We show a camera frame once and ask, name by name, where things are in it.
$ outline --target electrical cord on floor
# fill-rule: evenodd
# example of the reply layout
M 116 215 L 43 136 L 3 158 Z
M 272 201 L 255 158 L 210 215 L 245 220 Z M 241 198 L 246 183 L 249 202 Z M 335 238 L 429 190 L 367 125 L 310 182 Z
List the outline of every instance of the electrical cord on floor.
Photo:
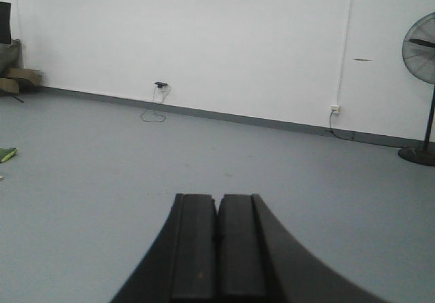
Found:
M 24 101 L 19 99 L 17 96 L 14 96 L 11 92 L 8 92 L 8 91 L 3 90 L 3 89 L 0 89 L 0 92 L 4 93 L 6 96 L 12 97 L 13 99 L 16 99 L 17 101 L 20 101 L 21 103 L 24 104 Z
M 378 143 L 373 143 L 373 142 L 358 141 L 358 140 L 355 140 L 355 139 L 346 139 L 346 138 L 342 138 L 342 137 L 336 135 L 336 134 L 334 133 L 334 130 L 332 129 L 332 126 L 331 126 L 331 117 L 332 117 L 332 114 L 333 114 L 333 113 L 334 113 L 334 112 L 331 111 L 331 114 L 329 115 L 329 131 L 327 131 L 327 132 L 329 132 L 331 135 L 333 135 L 333 136 L 336 137 L 337 139 L 341 139 L 341 140 L 352 141 L 352 142 L 358 142 L 358 143 L 365 143 L 365 144 L 367 144 L 367 145 L 380 145 L 380 144 L 378 144 Z M 389 148 L 398 148 L 398 149 L 407 148 L 407 147 L 399 147 L 399 146 L 395 146 L 395 145 L 380 145 L 380 146 L 381 146 L 381 147 L 389 147 Z
M 166 120 L 166 116 L 161 115 L 161 114 L 157 114 L 157 113 L 156 113 L 156 106 L 159 106 L 159 105 L 163 104 L 164 100 L 166 99 L 166 97 L 168 97 L 169 93 L 171 92 L 171 86 L 170 86 L 170 85 L 167 85 L 166 87 L 168 88 L 168 90 L 165 90 L 165 92 L 164 92 L 164 94 L 163 94 L 162 101 L 159 102 L 159 103 L 155 103 L 155 102 L 154 102 L 155 99 L 156 99 L 156 91 L 157 91 L 157 89 L 158 89 L 158 86 L 156 86 L 156 87 L 154 88 L 154 92 L 153 92 L 153 94 L 152 94 L 152 105 L 151 105 L 150 108 L 147 108 L 147 109 L 146 109 L 146 110 L 141 114 L 141 119 L 142 119 L 144 122 L 147 122 L 147 123 L 162 123 L 162 122 L 164 122 L 164 121 Z M 146 113 L 147 113 L 151 108 L 152 108 L 152 114 L 153 114 L 153 116 L 157 116 L 157 117 L 159 117 L 159 118 L 161 118 L 161 119 L 156 120 L 156 121 L 153 121 L 153 120 L 147 120 L 147 119 L 145 118 Z

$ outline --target green object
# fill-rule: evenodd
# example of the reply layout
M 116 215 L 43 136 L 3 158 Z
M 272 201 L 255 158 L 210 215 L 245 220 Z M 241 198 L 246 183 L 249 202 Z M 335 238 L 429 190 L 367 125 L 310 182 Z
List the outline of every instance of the green object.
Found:
M 17 150 L 18 149 L 16 148 L 0 148 L 0 162 L 5 162 L 9 160 L 9 158 L 16 154 Z

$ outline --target fan stand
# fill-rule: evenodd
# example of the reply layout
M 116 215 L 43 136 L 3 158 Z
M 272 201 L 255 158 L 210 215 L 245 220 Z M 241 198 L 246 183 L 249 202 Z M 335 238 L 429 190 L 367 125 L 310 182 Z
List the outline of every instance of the fan stand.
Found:
M 435 113 L 435 85 L 434 85 L 434 95 L 432 96 L 432 104 L 430 105 L 428 127 L 426 128 L 426 136 L 423 142 L 423 149 L 403 148 L 398 152 L 398 155 L 401 158 L 408 160 L 409 162 L 414 162 L 415 164 L 435 166 L 435 153 L 430 152 L 428 150 L 429 138 L 432 130 L 432 123 L 434 121 L 434 113 Z

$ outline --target dark gray baseboard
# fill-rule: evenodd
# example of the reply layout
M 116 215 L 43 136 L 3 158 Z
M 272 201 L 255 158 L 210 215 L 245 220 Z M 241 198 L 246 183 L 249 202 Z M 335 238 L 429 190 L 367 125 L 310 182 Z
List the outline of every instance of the dark gray baseboard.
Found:
M 64 96 L 72 96 L 75 98 L 101 101 L 104 103 L 114 103 L 119 105 L 128 105 L 132 107 L 141 107 L 144 109 L 152 108 L 153 105 L 155 105 L 153 103 L 149 103 L 146 101 L 124 99 L 124 98 L 118 98 L 112 96 L 105 96 L 102 94 L 90 94 L 87 92 L 78 92 L 78 91 L 63 90 L 57 88 L 45 87 L 43 91 L 48 93 L 53 93 L 53 94 L 61 94 Z M 185 107 L 178 107 L 178 106 L 171 106 L 171 105 L 159 105 L 157 110 L 161 112 L 167 112 L 167 113 L 194 116 L 197 118 L 209 118 L 212 120 L 221 120 L 226 122 L 261 126 L 265 128 L 274 128 L 277 130 L 302 132 L 302 133 L 308 133 L 310 135 L 321 135 L 324 137 L 334 136 L 333 134 L 331 134 L 329 128 L 321 127 L 321 126 L 312 126 L 307 124 L 267 120 L 264 118 L 251 118 L 251 117 L 241 116 L 241 115 L 218 113 L 215 111 L 205 111 L 202 109 L 185 108 Z M 358 132 L 352 130 L 334 129 L 334 134 L 348 141 L 363 142 L 363 143 L 369 143 L 373 145 L 384 145 L 389 147 L 421 147 L 421 144 L 423 142 L 415 139 L 390 137 L 387 135 L 376 135 L 372 133 Z M 435 150 L 435 143 L 433 142 L 430 143 L 430 149 Z

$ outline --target black monitor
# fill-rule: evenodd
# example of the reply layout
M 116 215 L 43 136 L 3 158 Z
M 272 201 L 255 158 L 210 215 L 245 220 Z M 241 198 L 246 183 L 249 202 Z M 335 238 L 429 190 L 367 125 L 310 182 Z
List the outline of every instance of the black monitor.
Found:
M 0 2 L 0 43 L 11 44 L 11 3 Z

